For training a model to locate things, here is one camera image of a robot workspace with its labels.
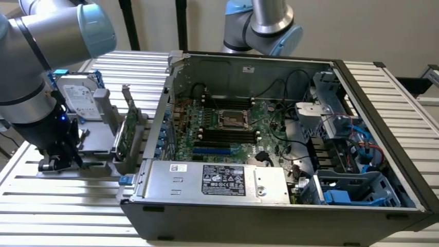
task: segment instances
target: table surface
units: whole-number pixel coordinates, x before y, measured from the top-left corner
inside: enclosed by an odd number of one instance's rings
[[[154,117],[166,67],[166,53],[117,51],[83,69],[102,71],[122,112],[127,105],[118,92],[122,84],[131,84],[138,106]],[[26,142],[0,172],[0,246],[237,246],[141,239],[115,199],[118,178],[39,179],[41,159]],[[439,173],[432,176],[439,184]],[[396,233],[373,246],[438,247],[439,224],[418,233]]]

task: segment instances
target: robotic arm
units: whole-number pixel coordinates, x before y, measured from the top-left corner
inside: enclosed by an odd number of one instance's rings
[[[29,16],[9,20],[0,14],[0,114],[45,155],[39,170],[62,170],[83,164],[78,122],[46,84],[46,72],[114,51],[117,36],[97,4],[19,2]]]
[[[302,39],[294,9],[285,0],[230,0],[222,52],[290,56]]]

